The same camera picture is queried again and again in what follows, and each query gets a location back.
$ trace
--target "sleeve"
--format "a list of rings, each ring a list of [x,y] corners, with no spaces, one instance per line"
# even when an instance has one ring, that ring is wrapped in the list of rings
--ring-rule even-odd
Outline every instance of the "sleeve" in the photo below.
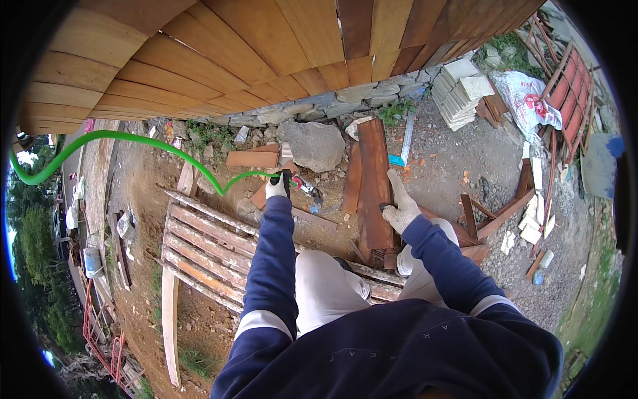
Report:
[[[412,245],[412,256],[423,262],[449,308],[476,316],[492,305],[504,303],[518,311],[494,279],[461,255],[460,248],[424,215],[411,222],[402,238]]]
[[[212,385],[211,399],[235,396],[297,337],[295,223],[290,199],[269,198],[261,223],[244,311],[228,362]]]

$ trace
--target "leg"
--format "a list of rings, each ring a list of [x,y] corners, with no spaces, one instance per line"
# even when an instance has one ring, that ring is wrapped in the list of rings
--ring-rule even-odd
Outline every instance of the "leg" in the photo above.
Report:
[[[363,279],[342,269],[327,253],[303,251],[295,268],[297,326],[302,335],[370,306],[362,298],[366,288]]]
[[[450,222],[444,219],[433,218],[432,224],[441,227],[441,230],[443,230],[447,238],[457,246],[459,245],[459,240],[456,237]],[[421,260],[414,259],[410,253],[411,251],[412,247],[410,245],[406,245],[397,258],[397,269],[399,272],[401,274],[408,274],[411,272],[398,300],[421,298],[430,303],[445,306],[443,298],[441,298],[436,290],[432,276],[427,272]]]

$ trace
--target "white plastic wrapper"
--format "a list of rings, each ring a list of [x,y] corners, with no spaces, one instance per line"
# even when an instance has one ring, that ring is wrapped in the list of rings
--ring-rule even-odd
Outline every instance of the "white plastic wrapper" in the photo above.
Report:
[[[77,229],[78,227],[78,212],[75,210],[75,206],[71,206],[66,212],[66,228],[69,230]]]
[[[563,128],[560,111],[550,107],[545,100],[536,104],[545,89],[545,84],[521,72],[492,72],[490,77],[510,109],[516,125],[525,140],[533,142],[536,125],[550,124],[556,130]]]

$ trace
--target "green hose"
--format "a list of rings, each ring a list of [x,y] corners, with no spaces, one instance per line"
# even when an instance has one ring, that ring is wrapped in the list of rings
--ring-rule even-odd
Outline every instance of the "green hose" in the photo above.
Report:
[[[215,187],[215,190],[217,190],[217,192],[220,195],[225,195],[228,189],[233,184],[235,184],[239,179],[242,179],[246,176],[254,176],[254,175],[261,175],[261,176],[267,176],[267,177],[279,176],[277,174],[268,174],[266,172],[261,172],[259,170],[255,170],[253,172],[245,172],[233,177],[228,182],[228,184],[226,184],[226,186],[222,188],[217,182],[217,179],[215,179],[215,176],[213,176],[208,169],[206,169],[199,161],[197,161],[195,158],[193,158],[189,154],[186,154],[184,151],[177,149],[163,141],[151,139],[149,137],[133,135],[129,133],[114,132],[112,130],[96,130],[94,132],[87,133],[83,136],[78,137],[71,144],[69,144],[67,148],[65,148],[61,153],[59,153],[51,161],[51,163],[47,165],[47,167],[45,167],[40,173],[38,173],[35,176],[31,176],[30,174],[25,172],[24,169],[22,169],[22,167],[20,166],[20,163],[18,162],[18,158],[15,156],[15,153],[13,151],[10,151],[9,157],[11,159],[11,164],[13,165],[13,169],[15,169],[15,172],[17,173],[20,180],[22,180],[25,184],[28,184],[29,186],[35,186],[37,184],[42,183],[49,176],[51,176],[53,172],[55,172],[57,168],[59,168],[60,165],[62,165],[62,162],[64,162],[65,159],[71,156],[71,154],[73,154],[78,148],[82,147],[84,144],[88,143],[89,141],[93,141],[97,139],[117,139],[117,140],[135,141],[138,143],[144,143],[153,147],[164,149],[168,151],[169,153],[173,153],[179,156],[180,158],[182,158],[184,161],[187,161],[188,163],[196,167],[211,182],[212,186]]]

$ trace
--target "hand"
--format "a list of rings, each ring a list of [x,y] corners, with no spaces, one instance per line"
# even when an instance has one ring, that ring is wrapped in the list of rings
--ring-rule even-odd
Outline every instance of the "hand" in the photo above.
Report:
[[[268,183],[266,184],[266,200],[275,195],[280,195],[290,199],[290,181],[288,177],[288,175],[290,175],[290,170],[284,169],[278,173],[279,177],[271,177],[268,179]],[[275,179],[278,179],[278,181],[276,184],[273,184],[272,181]]]
[[[394,203],[397,207],[385,207],[383,210],[383,218],[390,222],[390,225],[397,233],[403,234],[403,231],[408,228],[410,223],[412,223],[418,215],[421,215],[421,211],[419,211],[417,203],[408,195],[396,170],[388,170],[388,178],[390,179],[390,183],[392,183]]]

